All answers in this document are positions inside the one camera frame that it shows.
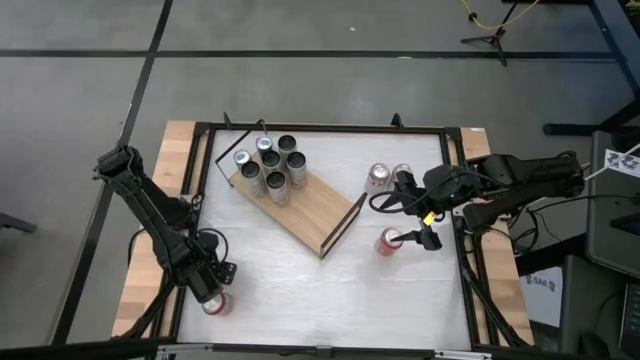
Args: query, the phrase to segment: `wooden board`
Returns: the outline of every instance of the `wooden board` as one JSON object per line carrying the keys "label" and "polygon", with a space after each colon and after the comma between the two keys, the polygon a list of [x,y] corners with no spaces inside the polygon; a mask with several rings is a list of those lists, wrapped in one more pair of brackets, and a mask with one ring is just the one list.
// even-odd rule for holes
{"label": "wooden board", "polygon": [[329,239],[329,236],[347,215],[353,203],[310,171],[307,171],[307,179],[305,188],[289,188],[291,202],[288,206],[278,206],[268,195],[260,199],[253,196],[239,171],[231,176],[230,181],[238,192],[322,258],[338,238]]}
{"label": "wooden board", "polygon": [[[195,122],[191,121],[169,121],[167,124],[153,180],[162,181],[161,184],[159,183],[160,187],[171,195],[177,195],[182,184],[194,125]],[[485,156],[490,153],[489,142],[484,129],[462,128],[461,131],[467,159]],[[449,149],[452,159],[455,159],[456,152],[452,144],[453,142],[450,142]],[[199,148],[199,151],[201,150],[204,150],[203,144]],[[194,171],[199,171],[199,169],[200,166],[196,166]],[[497,227],[501,230],[507,230],[506,226],[500,226],[504,226],[503,224],[498,224]],[[144,309],[158,292],[162,270],[156,263],[155,257],[152,257],[153,253],[150,244],[149,239],[143,236],[136,241],[133,259],[127,273],[118,314],[113,327],[114,335],[128,330],[135,320],[142,315]],[[482,249],[492,299],[518,335],[533,344],[533,335],[529,326],[524,296],[520,288],[520,280],[510,241],[500,234],[490,232],[483,236]],[[163,335],[168,334],[171,321],[170,310],[172,308],[172,305],[168,304],[165,311],[161,327],[161,334]],[[481,342],[488,344],[484,311],[482,311],[482,307],[478,302],[476,302],[476,317],[478,319]]]}

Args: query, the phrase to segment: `sticker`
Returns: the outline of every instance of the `sticker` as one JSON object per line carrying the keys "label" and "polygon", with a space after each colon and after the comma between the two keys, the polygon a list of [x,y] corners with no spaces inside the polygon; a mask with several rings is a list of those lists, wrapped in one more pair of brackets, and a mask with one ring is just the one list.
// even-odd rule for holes
{"label": "sticker", "polygon": [[427,215],[424,220],[422,220],[425,224],[427,225],[431,225],[431,223],[433,222],[433,220],[436,219],[436,213],[434,213],[433,211],[429,213],[429,215]]}
{"label": "sticker", "polygon": [[618,162],[611,165],[609,169],[640,178],[640,158],[607,149],[604,156],[604,166],[615,161]]}

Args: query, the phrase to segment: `white cable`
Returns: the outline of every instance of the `white cable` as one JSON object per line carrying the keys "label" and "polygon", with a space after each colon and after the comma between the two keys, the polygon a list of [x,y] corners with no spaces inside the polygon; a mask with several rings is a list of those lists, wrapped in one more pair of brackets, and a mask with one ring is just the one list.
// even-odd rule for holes
{"label": "white cable", "polygon": [[[584,182],[586,183],[587,181],[589,181],[589,180],[593,179],[594,177],[596,177],[596,176],[598,176],[598,175],[602,174],[602,173],[603,173],[605,170],[607,170],[608,168],[610,168],[610,167],[612,167],[612,166],[615,166],[617,163],[619,163],[620,161],[622,161],[622,159],[624,159],[624,158],[625,158],[625,156],[627,156],[627,155],[631,154],[632,152],[634,152],[634,151],[636,151],[636,150],[638,150],[638,149],[640,149],[640,143],[638,143],[638,144],[636,144],[636,146],[632,147],[632,148],[631,148],[631,150],[629,150],[629,151],[627,151],[626,153],[622,154],[622,156],[618,157],[615,161],[612,161],[610,164],[606,165],[606,166],[605,166],[605,167],[603,167],[602,169],[600,169],[600,170],[598,170],[598,171],[594,172],[593,174],[591,174],[591,175],[589,175],[589,176],[585,177],[585,178],[584,178]],[[537,203],[539,203],[540,201],[545,200],[545,199],[547,199],[547,198],[546,198],[546,197],[544,197],[544,198],[540,198],[540,199],[538,199],[538,200],[536,200],[536,201],[530,202],[530,203],[526,206],[525,210],[528,210],[528,209],[531,207],[531,205],[537,204]]]}

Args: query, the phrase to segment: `table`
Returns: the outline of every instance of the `table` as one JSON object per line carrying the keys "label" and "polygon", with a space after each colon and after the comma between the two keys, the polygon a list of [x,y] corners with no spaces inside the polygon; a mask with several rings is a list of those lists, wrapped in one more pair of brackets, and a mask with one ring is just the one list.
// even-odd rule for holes
{"label": "table", "polygon": [[[198,131],[196,122],[169,121],[167,124],[152,178],[169,195],[175,196],[180,193],[180,190],[184,190],[183,179],[186,173],[186,163],[194,132],[197,133]],[[484,129],[463,128],[461,129],[461,135],[466,158],[483,156],[489,153],[489,145]],[[199,139],[202,143],[206,137],[202,136]],[[452,162],[455,162],[456,149],[453,141],[449,142],[449,150]],[[204,157],[203,151],[204,146],[199,146],[196,154],[196,164],[201,164]],[[194,166],[194,173],[190,179],[187,179],[190,181],[185,182],[190,182],[191,185],[195,184],[199,178],[198,171],[200,168],[201,166]],[[190,193],[195,193],[195,186],[190,186],[190,188]],[[497,224],[496,227],[506,230],[504,224]],[[509,240],[500,234],[490,232],[483,237],[482,249],[486,262],[488,283],[494,302],[518,334],[527,342],[533,343],[526,306],[520,289],[519,277]],[[151,250],[150,239],[142,235],[136,241],[134,248],[133,259],[127,273],[113,327],[114,335],[126,331],[137,317],[142,314],[157,293],[161,280],[162,271],[156,264],[155,256]],[[174,300],[175,297],[172,296],[168,301],[168,306],[165,308],[162,321],[156,326],[155,330],[159,335],[169,335],[171,333],[170,323],[174,316],[172,313]],[[479,324],[480,343],[487,344],[489,340],[487,326],[484,321],[484,311],[477,302],[475,309]]]}

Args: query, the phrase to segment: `silver can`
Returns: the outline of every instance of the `silver can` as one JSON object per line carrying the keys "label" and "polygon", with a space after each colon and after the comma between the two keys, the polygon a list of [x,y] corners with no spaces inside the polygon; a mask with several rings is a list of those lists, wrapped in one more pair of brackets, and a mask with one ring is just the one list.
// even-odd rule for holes
{"label": "silver can", "polygon": [[208,315],[227,315],[233,310],[235,299],[226,292],[214,296],[211,300],[202,303],[202,310]]}
{"label": "silver can", "polygon": [[406,171],[408,173],[413,174],[413,170],[411,170],[411,166],[409,164],[398,164],[391,171],[391,181],[389,181],[389,187],[393,187],[394,183],[398,181],[398,172]]}
{"label": "silver can", "polygon": [[287,169],[291,187],[302,189],[309,182],[307,179],[307,158],[303,153],[294,151],[287,157]]}
{"label": "silver can", "polygon": [[283,166],[286,169],[287,167],[287,157],[292,152],[295,152],[298,149],[298,144],[296,142],[296,138],[291,135],[282,135],[280,139],[278,139],[278,152],[280,152],[280,157],[282,158]]}
{"label": "silver can", "polygon": [[260,136],[256,139],[256,148],[260,155],[271,151],[273,149],[273,140],[268,136]]}
{"label": "silver can", "polygon": [[267,190],[271,200],[278,206],[289,205],[289,188],[287,186],[287,178],[283,173],[274,171],[267,176]]}
{"label": "silver can", "polygon": [[367,174],[367,181],[364,184],[364,189],[369,195],[377,194],[381,191],[384,191],[387,183],[389,182],[389,177],[391,176],[391,171],[387,165],[382,163],[376,163],[371,166],[369,169],[369,173]]}
{"label": "silver can", "polygon": [[269,175],[274,171],[282,172],[282,160],[280,154],[270,150],[262,154],[262,165],[264,167],[264,174]]}
{"label": "silver can", "polygon": [[395,239],[400,235],[402,235],[402,233],[395,228],[384,229],[384,231],[376,241],[376,251],[382,256],[392,255],[394,252],[396,252],[396,250],[400,249],[403,242],[392,242],[391,239]]}
{"label": "silver can", "polygon": [[255,161],[248,161],[242,165],[240,170],[247,184],[251,194],[257,198],[264,197],[267,194],[267,185],[264,182],[264,177],[260,171],[260,165]]}
{"label": "silver can", "polygon": [[238,170],[242,170],[242,165],[251,161],[251,154],[245,149],[240,149],[233,153],[233,161],[236,163]]}

